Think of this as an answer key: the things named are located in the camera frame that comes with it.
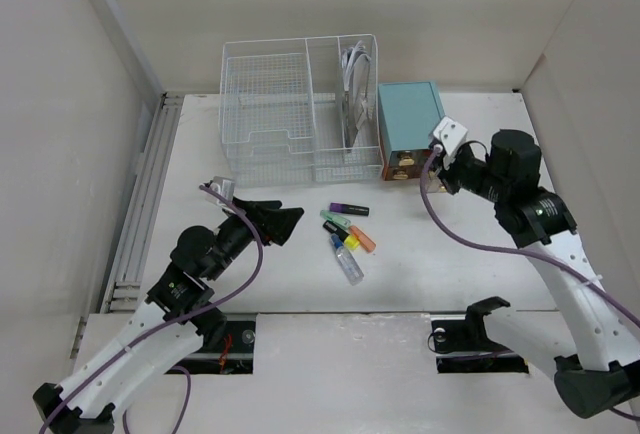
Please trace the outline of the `clear blue-cap bottle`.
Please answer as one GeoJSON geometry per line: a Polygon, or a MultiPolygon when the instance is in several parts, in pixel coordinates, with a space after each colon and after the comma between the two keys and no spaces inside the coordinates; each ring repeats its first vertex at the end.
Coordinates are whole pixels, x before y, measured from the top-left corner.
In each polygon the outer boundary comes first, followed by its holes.
{"type": "Polygon", "coordinates": [[[348,282],[352,286],[359,284],[364,279],[364,273],[351,252],[345,247],[337,234],[330,235],[330,242],[337,262],[339,263],[348,282]]]}

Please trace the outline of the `grey setup guide booklet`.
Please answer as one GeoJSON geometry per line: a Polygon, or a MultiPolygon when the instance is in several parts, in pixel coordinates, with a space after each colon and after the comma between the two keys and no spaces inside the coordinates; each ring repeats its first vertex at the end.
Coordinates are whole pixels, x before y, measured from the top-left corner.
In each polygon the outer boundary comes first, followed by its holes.
{"type": "Polygon", "coordinates": [[[343,73],[341,109],[347,149],[355,145],[358,132],[368,117],[370,73],[371,58],[367,54],[347,63],[343,73]]]}

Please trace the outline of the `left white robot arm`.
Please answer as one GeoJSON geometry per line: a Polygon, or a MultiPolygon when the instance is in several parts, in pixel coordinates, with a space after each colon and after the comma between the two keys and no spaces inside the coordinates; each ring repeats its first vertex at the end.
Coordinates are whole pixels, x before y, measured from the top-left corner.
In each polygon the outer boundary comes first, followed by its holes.
{"type": "Polygon", "coordinates": [[[227,318],[210,282],[250,244],[284,245],[303,214],[276,200],[234,198],[216,229],[185,229],[164,273],[121,331],[73,375],[35,391],[41,432],[111,433],[116,418],[156,378],[200,349],[217,348],[227,318]]]}

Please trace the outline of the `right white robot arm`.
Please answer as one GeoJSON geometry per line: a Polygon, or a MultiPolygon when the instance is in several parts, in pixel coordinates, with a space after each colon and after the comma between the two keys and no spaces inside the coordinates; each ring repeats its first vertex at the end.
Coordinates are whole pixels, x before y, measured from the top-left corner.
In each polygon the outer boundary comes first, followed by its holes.
{"type": "Polygon", "coordinates": [[[455,234],[437,216],[434,223],[466,247],[526,258],[551,294],[570,339],[555,339],[544,327],[519,321],[508,301],[493,296],[467,307],[463,321],[448,334],[449,351],[510,350],[546,374],[576,416],[618,414],[619,405],[639,395],[639,340],[624,324],[638,324],[638,317],[604,290],[566,203],[541,187],[542,154],[534,138],[500,130],[479,159],[466,136],[444,127],[434,131],[420,191],[427,191],[428,173],[434,172],[448,193],[466,190],[489,201],[514,245],[478,244],[455,234]]]}

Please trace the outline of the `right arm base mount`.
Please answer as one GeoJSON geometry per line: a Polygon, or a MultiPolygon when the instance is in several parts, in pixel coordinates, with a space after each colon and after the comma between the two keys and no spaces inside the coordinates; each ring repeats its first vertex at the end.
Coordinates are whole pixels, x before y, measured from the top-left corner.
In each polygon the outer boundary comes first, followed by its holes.
{"type": "Polygon", "coordinates": [[[462,316],[431,319],[428,349],[439,374],[528,374],[527,362],[505,346],[474,339],[462,316]]]}

